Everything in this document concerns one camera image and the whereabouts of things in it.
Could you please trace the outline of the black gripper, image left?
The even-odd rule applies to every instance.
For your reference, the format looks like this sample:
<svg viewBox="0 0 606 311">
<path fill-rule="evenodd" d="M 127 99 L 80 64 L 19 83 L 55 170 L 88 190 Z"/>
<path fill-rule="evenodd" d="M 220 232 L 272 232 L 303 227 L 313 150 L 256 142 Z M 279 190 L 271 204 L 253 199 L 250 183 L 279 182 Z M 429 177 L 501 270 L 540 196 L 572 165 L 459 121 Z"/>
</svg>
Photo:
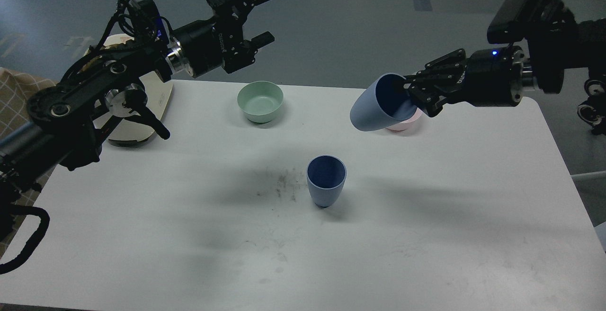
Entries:
<svg viewBox="0 0 606 311">
<path fill-rule="evenodd" d="M 173 31 L 170 66 L 173 73 L 187 72 L 197 78 L 219 67 L 234 73 L 255 63 L 259 49 L 275 41 L 266 31 L 244 39 L 243 22 L 254 7 L 270 0 L 206 0 L 214 12 L 208 20 L 196 20 Z"/>
</svg>

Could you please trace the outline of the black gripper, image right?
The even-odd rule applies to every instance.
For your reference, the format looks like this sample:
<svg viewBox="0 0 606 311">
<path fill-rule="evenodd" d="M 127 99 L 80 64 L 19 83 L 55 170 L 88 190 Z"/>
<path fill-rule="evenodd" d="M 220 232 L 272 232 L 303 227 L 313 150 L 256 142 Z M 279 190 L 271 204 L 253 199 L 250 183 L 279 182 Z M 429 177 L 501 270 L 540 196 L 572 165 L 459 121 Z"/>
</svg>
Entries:
<svg viewBox="0 0 606 311">
<path fill-rule="evenodd" d="M 525 60 L 520 46 L 478 50 L 468 58 L 459 48 L 405 76 L 406 92 L 429 117 L 446 104 L 463 101 L 475 107 L 515 107 L 522 99 Z"/>
</svg>

